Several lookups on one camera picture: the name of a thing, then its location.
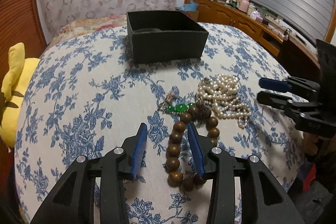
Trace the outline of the wooden louvered door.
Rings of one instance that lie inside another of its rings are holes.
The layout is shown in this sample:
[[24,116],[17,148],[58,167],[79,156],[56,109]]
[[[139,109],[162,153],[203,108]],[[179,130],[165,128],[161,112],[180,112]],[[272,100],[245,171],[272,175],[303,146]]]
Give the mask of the wooden louvered door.
[[1,0],[1,78],[9,70],[9,48],[20,42],[26,57],[40,57],[47,47],[37,0]]

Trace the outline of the blue plastic bag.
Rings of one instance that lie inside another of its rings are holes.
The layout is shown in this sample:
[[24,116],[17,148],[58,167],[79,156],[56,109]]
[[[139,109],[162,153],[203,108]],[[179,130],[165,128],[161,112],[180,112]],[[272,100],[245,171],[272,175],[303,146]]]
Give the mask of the blue plastic bag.
[[183,6],[177,7],[177,10],[184,12],[194,12],[197,11],[199,4],[191,0],[189,3],[184,3]]

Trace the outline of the wooden cabinet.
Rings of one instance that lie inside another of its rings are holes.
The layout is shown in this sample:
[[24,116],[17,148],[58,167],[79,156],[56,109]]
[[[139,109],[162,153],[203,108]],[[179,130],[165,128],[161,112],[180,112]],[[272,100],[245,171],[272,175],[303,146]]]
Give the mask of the wooden cabinet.
[[233,26],[258,42],[273,57],[277,57],[282,50],[283,38],[275,34],[265,24],[253,20],[247,14],[231,6],[211,0],[185,0],[185,3],[191,1],[199,5],[199,22]]

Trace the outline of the floral bed blanket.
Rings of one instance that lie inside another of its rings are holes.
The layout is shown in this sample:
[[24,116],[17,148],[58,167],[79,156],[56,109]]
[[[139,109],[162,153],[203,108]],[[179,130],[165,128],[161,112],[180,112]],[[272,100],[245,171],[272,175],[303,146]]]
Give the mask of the floral bed blanket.
[[62,27],[51,40],[49,46],[53,47],[59,43],[65,42],[68,39],[125,25],[127,25],[126,15],[113,15],[96,19],[75,20]]

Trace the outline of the yellow Pikachu plush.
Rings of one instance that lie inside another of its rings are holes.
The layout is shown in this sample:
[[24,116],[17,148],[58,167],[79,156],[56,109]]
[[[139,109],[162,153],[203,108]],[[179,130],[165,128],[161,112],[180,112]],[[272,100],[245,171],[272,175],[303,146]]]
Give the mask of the yellow Pikachu plush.
[[8,148],[15,145],[23,98],[39,61],[38,58],[25,56],[23,43],[9,48],[9,71],[5,74],[1,86],[1,139]]

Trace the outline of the pink kettle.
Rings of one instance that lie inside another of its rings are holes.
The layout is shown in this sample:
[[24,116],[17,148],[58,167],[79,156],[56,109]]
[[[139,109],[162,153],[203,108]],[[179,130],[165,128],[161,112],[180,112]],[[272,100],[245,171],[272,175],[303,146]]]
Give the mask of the pink kettle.
[[249,8],[249,0],[238,0],[238,10],[247,13]]

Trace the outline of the black jewelry box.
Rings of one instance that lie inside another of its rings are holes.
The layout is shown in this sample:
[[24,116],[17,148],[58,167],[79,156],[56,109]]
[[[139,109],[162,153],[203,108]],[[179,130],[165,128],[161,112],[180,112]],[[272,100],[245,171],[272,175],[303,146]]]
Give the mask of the black jewelry box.
[[209,32],[181,11],[128,12],[127,36],[135,64],[199,59]]

